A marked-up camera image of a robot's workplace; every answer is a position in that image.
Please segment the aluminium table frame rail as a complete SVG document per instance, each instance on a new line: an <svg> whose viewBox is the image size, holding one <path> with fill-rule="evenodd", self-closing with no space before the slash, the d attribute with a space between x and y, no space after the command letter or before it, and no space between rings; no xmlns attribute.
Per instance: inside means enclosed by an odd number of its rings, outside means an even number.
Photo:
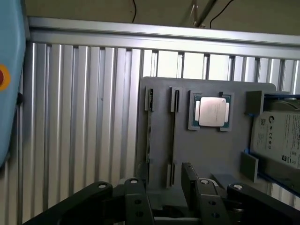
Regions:
<svg viewBox="0 0 300 225"><path fill-rule="evenodd" d="M29 17L33 42L300 60L300 36Z"/></svg>

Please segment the red emergency stop button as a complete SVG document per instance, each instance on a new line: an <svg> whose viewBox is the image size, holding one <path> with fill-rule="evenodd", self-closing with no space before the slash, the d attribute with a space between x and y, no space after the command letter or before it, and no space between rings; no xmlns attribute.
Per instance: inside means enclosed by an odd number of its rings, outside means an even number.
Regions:
<svg viewBox="0 0 300 225"><path fill-rule="evenodd" d="M0 64L0 91L4 91L11 83L11 76L8 68Z"/></svg>

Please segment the RAM stick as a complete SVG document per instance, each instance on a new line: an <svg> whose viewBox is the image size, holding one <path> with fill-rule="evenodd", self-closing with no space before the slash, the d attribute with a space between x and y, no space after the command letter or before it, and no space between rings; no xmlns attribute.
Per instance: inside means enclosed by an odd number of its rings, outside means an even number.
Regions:
<svg viewBox="0 0 300 225"><path fill-rule="evenodd" d="M151 119L153 112L153 89L148 90L148 107L147 107L147 142L146 142L146 163L147 163L147 183L149 182L150 172L150 142L151 142Z"/></svg>
<svg viewBox="0 0 300 225"><path fill-rule="evenodd" d="M176 127L177 127L177 113L179 110L179 98L180 98L180 91L174 91L174 101L172 105L172 113L173 113L173 125L172 125L172 165L171 165L171 186L174 185L174 176L175 176L175 144L176 144Z"/></svg>

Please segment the light blue robot body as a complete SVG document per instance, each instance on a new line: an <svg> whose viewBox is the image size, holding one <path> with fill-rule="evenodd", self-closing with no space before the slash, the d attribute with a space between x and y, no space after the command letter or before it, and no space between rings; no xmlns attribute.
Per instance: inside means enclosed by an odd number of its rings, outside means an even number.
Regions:
<svg viewBox="0 0 300 225"><path fill-rule="evenodd" d="M9 150L25 48L30 37L25 0L0 0L0 64L5 65L11 83L0 91L0 168Z"/></svg>

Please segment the metal stand leg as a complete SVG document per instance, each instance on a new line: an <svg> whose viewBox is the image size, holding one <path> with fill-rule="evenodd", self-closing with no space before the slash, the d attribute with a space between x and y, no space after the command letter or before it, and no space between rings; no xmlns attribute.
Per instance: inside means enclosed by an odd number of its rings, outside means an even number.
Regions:
<svg viewBox="0 0 300 225"><path fill-rule="evenodd" d="M193 26L195 28L199 28L202 25L202 23L204 22L204 20L206 19L206 17L217 2L218 0L208 0L203 11L200 13L200 15L198 15L198 0L192 0L190 17L192 17L193 19Z"/></svg>

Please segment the silver hard disk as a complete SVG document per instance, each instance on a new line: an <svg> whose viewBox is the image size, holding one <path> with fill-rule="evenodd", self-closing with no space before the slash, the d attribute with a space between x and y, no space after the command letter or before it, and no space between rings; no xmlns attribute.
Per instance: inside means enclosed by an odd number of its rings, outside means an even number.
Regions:
<svg viewBox="0 0 300 225"><path fill-rule="evenodd" d="M253 153L300 169L300 99L270 99L254 118Z"/></svg>

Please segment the silver CPU chip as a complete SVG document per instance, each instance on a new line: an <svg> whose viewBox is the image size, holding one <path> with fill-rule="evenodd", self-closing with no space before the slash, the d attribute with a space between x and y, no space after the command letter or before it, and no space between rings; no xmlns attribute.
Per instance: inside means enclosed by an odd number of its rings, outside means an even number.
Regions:
<svg viewBox="0 0 300 225"><path fill-rule="evenodd" d="M201 97L194 96L193 126L229 127L230 96Z"/></svg>

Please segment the grey parts rack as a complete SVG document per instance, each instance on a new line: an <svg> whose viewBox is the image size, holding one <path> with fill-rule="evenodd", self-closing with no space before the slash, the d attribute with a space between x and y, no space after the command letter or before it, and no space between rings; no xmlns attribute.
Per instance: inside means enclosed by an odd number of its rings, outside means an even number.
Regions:
<svg viewBox="0 0 300 225"><path fill-rule="evenodd" d="M146 163L147 107L150 88L153 89L153 112L150 172L149 182L146 181L146 191L154 209L160 210L164 206L186 206L181 188L181 165L186 162L194 167L200 178L215 180L222 188L240 181L260 191L267 190L267 183L273 181L258 173L258 159L249 153L253 118L246 114L246 93L279 92L274 84L154 77L141 79L136 147L137 170L140 163ZM171 186L172 110L175 90L180 91L180 98L175 136L175 176L174 185ZM193 126L195 95L230 96L229 127Z"/></svg>

